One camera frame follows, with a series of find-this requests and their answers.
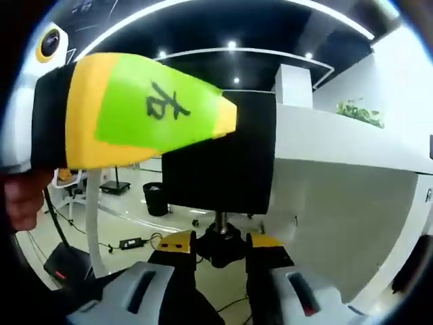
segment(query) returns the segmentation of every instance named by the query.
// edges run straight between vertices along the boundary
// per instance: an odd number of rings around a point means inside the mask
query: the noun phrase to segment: green plant
[[[377,110],[366,110],[364,108],[359,108],[357,106],[357,102],[361,100],[362,98],[358,100],[348,100],[347,102],[340,102],[337,105],[337,114],[354,118],[355,120],[369,123],[371,125],[374,125],[375,127],[383,129],[384,124],[378,117],[379,112]]]

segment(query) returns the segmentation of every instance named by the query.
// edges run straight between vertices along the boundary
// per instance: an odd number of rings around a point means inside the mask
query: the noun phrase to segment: green label
[[[200,79],[125,54],[110,76],[95,138],[161,152],[209,139],[221,94]]]

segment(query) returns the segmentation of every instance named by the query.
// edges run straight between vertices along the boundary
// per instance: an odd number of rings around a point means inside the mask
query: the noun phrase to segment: white pillar
[[[275,97],[278,104],[313,108],[313,86],[310,70],[282,64],[275,76]]]

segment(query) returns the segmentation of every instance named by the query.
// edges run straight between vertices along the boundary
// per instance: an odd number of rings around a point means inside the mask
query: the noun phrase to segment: camera lens
[[[60,33],[57,29],[49,31],[42,40],[41,53],[45,57],[54,54],[60,43]]]

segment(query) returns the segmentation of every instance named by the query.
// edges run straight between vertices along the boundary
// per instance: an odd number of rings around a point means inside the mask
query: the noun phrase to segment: hand
[[[53,171],[29,171],[5,180],[6,212],[16,231],[32,230],[43,206],[43,189],[53,179]]]

